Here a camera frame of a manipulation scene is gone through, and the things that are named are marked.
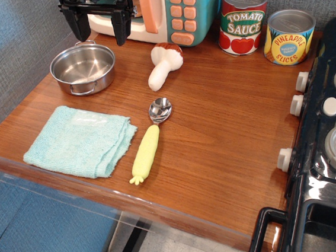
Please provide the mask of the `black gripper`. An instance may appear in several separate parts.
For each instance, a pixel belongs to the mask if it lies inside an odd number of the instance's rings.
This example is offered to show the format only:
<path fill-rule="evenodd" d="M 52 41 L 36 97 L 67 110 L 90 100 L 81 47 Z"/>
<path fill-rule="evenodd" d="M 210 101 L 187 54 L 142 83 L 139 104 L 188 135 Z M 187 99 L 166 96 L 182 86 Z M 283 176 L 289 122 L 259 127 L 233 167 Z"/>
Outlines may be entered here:
<path fill-rule="evenodd" d="M 131 17 L 137 14 L 133 0 L 59 0 L 59 8 L 75 37 L 88 40 L 91 30 L 88 14 L 109 15 L 118 46 L 126 43 L 131 32 Z"/>

